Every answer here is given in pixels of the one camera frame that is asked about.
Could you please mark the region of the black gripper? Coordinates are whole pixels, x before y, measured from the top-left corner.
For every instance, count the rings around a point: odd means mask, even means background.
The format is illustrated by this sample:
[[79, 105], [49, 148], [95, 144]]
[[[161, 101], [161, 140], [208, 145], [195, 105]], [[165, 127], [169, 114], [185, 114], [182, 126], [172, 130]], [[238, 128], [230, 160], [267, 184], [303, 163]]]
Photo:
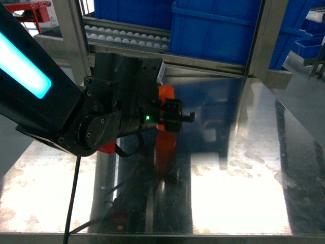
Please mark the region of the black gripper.
[[161, 58], [129, 57], [117, 53], [95, 55], [93, 77], [118, 84], [117, 102], [121, 112], [117, 137], [152, 129], [180, 132], [181, 124], [193, 123], [195, 113], [182, 114], [182, 101], [166, 99], [160, 107], [157, 78], [164, 62]]

